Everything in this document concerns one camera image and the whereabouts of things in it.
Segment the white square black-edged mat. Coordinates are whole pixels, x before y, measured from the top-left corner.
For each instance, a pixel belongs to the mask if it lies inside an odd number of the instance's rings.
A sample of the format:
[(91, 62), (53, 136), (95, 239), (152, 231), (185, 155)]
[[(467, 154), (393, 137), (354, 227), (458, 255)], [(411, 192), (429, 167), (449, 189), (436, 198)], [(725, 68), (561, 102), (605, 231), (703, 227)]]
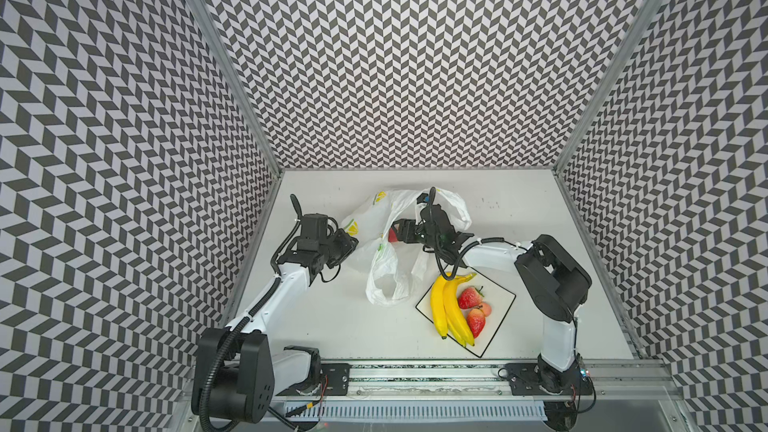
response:
[(427, 288), (415, 308), (433, 322), (432, 286), (438, 286), (438, 325), (431, 326), (431, 334), (439, 345), (450, 340), (477, 358), (482, 358), (501, 323), (510, 311), (516, 295), (483, 275), (476, 269), (467, 275), (457, 275), (446, 282), (441, 275)]

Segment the small peach fake fruit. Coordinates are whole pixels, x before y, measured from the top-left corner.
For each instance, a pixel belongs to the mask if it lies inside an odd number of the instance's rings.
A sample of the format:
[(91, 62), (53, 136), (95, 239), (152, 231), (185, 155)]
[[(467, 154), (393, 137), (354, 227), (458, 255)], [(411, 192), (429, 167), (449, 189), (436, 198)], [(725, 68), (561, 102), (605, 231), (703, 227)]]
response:
[(491, 306), (486, 302), (479, 304), (477, 308), (484, 314), (485, 317), (490, 316), (492, 313)]

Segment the red fake fruit piece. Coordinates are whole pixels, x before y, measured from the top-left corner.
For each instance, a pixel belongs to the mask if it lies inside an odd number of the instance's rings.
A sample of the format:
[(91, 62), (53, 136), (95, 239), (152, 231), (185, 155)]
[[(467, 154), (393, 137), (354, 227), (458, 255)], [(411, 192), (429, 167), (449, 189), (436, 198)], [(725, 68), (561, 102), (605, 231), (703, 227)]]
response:
[(486, 324), (484, 314), (478, 308), (473, 308), (468, 312), (466, 321), (472, 336), (478, 338)]

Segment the yellow fake banana bunch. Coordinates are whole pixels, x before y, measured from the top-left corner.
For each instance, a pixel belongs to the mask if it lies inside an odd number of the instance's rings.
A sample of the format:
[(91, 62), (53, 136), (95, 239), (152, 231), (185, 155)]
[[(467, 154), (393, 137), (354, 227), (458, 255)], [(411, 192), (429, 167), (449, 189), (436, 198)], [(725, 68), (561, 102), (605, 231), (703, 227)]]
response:
[(434, 327), (442, 339), (452, 336), (461, 346), (474, 346), (475, 340), (458, 305), (458, 286), (471, 281), (476, 276), (471, 273), (446, 280), (439, 275), (430, 291), (430, 308)]

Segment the white printed plastic bag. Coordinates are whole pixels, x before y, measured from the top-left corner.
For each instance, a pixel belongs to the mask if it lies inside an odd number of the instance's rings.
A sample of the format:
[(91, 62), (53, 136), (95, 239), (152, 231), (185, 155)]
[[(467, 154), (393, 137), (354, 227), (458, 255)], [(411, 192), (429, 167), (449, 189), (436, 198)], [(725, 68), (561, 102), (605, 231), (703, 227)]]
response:
[[(434, 205), (441, 206), (457, 231), (470, 233), (472, 219), (464, 199), (454, 192), (434, 189)], [(420, 244), (388, 241), (394, 221), (420, 219), (422, 210), (417, 209), (416, 201), (421, 193), (428, 191), (383, 190), (365, 199), (341, 220), (341, 228), (358, 240), (348, 264), (367, 275), (365, 293), (374, 305), (393, 306), (409, 299), (434, 259), (440, 259), (434, 253), (425, 252)], [(448, 267), (456, 261), (441, 262)]]

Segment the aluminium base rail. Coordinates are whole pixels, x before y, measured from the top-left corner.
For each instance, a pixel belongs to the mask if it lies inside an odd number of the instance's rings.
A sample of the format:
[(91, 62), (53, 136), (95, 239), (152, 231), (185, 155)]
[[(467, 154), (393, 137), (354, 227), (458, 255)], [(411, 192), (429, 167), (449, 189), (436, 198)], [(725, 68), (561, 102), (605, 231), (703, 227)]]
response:
[[(349, 400), (544, 400), (566, 401), (555, 396), (514, 396), (509, 383), (499, 377), (507, 363), (533, 362), (527, 359), (457, 360), (352, 360), (349, 363)], [(680, 400), (666, 366), (659, 360), (586, 359), (586, 372), (601, 400)]]

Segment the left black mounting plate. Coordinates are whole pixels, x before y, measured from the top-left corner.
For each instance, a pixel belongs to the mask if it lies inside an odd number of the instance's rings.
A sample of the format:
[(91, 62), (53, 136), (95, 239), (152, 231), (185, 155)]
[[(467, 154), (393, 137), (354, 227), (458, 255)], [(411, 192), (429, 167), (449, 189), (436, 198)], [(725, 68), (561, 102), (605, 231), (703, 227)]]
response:
[(349, 363), (320, 363), (310, 367), (307, 379), (296, 387), (300, 395), (346, 396), (350, 384)]

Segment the black mounting plate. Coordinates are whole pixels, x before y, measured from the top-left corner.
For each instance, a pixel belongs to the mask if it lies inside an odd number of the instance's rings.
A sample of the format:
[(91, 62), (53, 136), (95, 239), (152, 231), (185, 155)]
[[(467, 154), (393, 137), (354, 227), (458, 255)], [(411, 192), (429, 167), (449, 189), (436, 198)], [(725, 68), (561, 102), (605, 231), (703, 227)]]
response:
[(307, 379), (296, 387), (300, 395), (346, 396), (350, 384), (349, 363), (320, 363), (310, 367)]
[(576, 363), (565, 372), (534, 362), (507, 363), (499, 371), (514, 396), (578, 398), (595, 392), (592, 380)]

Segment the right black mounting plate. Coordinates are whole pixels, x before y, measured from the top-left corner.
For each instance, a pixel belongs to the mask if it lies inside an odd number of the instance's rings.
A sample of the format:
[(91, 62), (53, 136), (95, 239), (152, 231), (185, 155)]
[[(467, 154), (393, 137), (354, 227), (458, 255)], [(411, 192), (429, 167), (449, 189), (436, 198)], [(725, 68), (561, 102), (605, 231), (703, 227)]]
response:
[(507, 363), (499, 371), (514, 396), (578, 398), (595, 392), (592, 380), (576, 363), (565, 372), (534, 362)]

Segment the white ventilation grille strip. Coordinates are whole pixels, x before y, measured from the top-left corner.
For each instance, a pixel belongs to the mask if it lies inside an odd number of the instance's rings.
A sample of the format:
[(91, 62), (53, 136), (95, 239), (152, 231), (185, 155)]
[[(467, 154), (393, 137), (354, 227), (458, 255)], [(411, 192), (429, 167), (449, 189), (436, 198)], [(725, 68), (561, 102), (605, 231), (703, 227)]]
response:
[(392, 424), (544, 422), (547, 416), (540, 401), (332, 401), (306, 409), (290, 420)]

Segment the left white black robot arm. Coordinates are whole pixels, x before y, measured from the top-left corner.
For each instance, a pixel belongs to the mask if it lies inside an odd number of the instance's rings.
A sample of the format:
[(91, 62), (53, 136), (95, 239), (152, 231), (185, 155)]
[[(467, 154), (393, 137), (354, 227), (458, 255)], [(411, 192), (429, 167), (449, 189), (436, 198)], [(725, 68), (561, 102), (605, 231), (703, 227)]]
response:
[(335, 219), (319, 213), (297, 216), (270, 259), (271, 282), (237, 317), (207, 329), (198, 341), (191, 410), (203, 430), (257, 423), (274, 411), (271, 402), (280, 392), (324, 391), (318, 349), (287, 346), (274, 352), (268, 333), (325, 269), (340, 269), (357, 246)]

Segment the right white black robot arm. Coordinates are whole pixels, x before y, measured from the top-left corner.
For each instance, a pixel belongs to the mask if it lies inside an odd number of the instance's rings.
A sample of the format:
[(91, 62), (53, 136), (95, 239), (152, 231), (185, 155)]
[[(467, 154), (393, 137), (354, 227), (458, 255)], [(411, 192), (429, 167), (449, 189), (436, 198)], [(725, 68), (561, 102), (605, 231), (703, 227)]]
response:
[(450, 334), (464, 347), (474, 344), (480, 329), (470, 323), (470, 309), (460, 304), (459, 287), (477, 275), (477, 268), (518, 274), (543, 315), (543, 333), (535, 363), (506, 368), (515, 394), (526, 386), (533, 393), (569, 393), (577, 399), (594, 389), (577, 351), (578, 312), (592, 279), (554, 237), (542, 234), (525, 244), (476, 237), (458, 231), (440, 206), (428, 205), (418, 220), (394, 221), (388, 240), (419, 244), (434, 256), (438, 278), (429, 290), (432, 322), (441, 336)]

